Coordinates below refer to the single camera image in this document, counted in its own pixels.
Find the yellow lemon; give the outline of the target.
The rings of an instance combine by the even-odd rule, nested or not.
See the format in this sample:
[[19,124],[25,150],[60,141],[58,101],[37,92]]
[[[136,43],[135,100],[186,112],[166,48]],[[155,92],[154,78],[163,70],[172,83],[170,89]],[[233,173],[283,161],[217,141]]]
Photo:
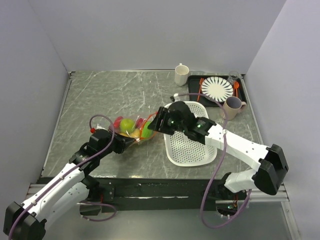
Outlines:
[[130,134],[130,136],[135,139],[140,138],[140,129],[135,128],[134,131]]

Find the clear zip top bag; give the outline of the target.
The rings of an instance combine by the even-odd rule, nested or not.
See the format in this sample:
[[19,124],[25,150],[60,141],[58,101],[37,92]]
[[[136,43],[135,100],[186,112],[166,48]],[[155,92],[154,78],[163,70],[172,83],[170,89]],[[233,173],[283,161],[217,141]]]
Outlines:
[[109,131],[115,131],[116,135],[134,140],[134,143],[141,144],[155,137],[154,130],[149,129],[149,125],[158,112],[151,113],[148,117],[140,115],[124,117],[122,115],[115,118],[113,124],[108,127]]

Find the green bitter gourd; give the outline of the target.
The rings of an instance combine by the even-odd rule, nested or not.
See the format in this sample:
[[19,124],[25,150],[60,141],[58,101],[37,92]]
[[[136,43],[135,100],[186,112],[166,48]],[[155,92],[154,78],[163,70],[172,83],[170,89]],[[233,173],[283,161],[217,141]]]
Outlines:
[[150,124],[151,124],[151,121],[147,121],[142,128],[141,137],[143,139],[148,139],[154,134],[153,130],[148,129]]

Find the green pear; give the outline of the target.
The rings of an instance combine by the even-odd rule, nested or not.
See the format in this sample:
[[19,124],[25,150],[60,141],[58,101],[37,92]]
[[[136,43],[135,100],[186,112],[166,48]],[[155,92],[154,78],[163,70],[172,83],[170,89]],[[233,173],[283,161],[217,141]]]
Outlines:
[[119,128],[121,133],[131,134],[135,130],[135,121],[130,118],[123,118]]

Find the red wrinkled fruit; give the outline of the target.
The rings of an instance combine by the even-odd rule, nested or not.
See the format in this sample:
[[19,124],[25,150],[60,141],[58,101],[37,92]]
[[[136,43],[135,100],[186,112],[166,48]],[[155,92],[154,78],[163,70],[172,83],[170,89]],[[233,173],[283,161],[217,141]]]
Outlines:
[[135,122],[135,128],[139,129],[145,121],[146,121],[145,118],[142,118],[142,117],[138,118]]

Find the orange fruit with leaf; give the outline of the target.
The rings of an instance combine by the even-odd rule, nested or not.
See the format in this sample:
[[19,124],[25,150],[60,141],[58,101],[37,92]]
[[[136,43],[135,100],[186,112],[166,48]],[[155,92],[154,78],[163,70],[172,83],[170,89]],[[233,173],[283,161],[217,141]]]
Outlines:
[[128,134],[126,133],[118,133],[118,135],[123,136],[123,137],[127,137],[127,138],[131,138]]

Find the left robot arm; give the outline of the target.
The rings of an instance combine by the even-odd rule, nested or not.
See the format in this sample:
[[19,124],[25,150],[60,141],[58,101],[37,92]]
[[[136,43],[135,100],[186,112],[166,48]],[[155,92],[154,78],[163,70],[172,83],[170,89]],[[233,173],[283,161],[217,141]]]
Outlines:
[[102,158],[122,154],[135,138],[98,129],[72,155],[64,168],[23,203],[12,202],[5,211],[3,232],[10,240],[41,240],[49,224],[73,205],[99,199],[103,190],[90,173]]

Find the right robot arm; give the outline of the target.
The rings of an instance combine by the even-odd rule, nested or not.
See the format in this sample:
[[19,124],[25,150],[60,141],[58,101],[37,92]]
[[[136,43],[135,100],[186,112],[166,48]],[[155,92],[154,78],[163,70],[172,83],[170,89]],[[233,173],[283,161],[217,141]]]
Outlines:
[[171,136],[181,132],[191,141],[223,150],[247,164],[249,170],[227,173],[223,177],[218,192],[224,199],[249,189],[259,189],[274,196],[289,170],[280,146],[249,141],[213,120],[195,116],[183,101],[176,101],[168,107],[161,106],[148,129]]

